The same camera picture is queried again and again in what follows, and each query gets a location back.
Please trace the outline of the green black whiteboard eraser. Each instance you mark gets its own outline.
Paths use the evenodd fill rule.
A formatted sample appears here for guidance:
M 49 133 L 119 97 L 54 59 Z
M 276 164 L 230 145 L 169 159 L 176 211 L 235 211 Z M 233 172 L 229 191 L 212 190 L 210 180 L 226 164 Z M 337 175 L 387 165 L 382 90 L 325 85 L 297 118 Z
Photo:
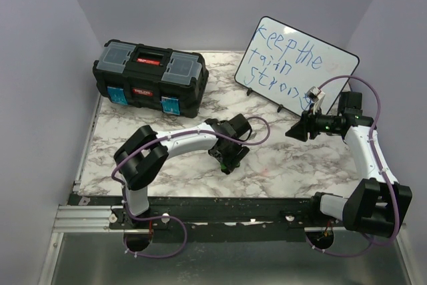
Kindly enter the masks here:
M 221 167 L 221 172 L 225 173 L 226 175 L 231 174 L 236 168 L 240 167 L 240 163 L 236 163 L 236 164 L 225 164 L 225 163 L 221 163 L 220 164 Z

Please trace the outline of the white dry-erase whiteboard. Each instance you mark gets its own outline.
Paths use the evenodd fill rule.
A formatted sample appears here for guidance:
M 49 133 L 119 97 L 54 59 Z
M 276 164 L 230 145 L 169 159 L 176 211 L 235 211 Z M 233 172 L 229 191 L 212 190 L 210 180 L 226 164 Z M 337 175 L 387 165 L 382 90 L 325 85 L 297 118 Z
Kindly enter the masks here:
M 322 112 L 328 113 L 344 89 L 347 76 L 359 63 L 353 53 L 264 16 L 234 79 L 296 115 L 309 108 L 309 89 L 329 81 L 321 104 Z

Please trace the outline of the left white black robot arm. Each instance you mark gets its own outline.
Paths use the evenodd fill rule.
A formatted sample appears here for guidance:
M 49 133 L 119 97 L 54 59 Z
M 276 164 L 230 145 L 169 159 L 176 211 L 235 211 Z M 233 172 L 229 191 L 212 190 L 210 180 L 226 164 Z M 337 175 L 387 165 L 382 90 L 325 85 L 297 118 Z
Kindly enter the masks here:
M 133 228 L 147 223 L 147 187 L 168 159 L 206 151 L 219 162 L 223 173 L 230 174 L 248 154 L 250 149 L 243 143 L 251 133 L 252 127 L 242 114 L 230 120 L 207 119 L 195 127 L 176 131 L 141 126 L 113 156 L 119 167 L 115 173 L 124 179 L 125 221 Z

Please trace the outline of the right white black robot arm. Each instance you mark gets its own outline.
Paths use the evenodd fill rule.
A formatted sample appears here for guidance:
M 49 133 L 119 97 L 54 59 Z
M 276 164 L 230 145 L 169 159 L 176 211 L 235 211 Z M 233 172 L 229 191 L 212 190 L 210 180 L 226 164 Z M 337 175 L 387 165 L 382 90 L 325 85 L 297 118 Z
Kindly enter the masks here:
M 321 133 L 338 135 L 349 147 L 360 182 L 349 198 L 318 192 L 307 209 L 308 221 L 322 226 L 330 218 L 341 221 L 347 230 L 391 238 L 400 229 L 412 200 L 408 186 L 390 173 L 378 143 L 372 117 L 362 114 L 362 94 L 340 94 L 336 115 L 325 115 L 320 105 L 325 94 L 317 87 L 308 91 L 311 104 L 286 137 L 299 141 L 315 139 Z

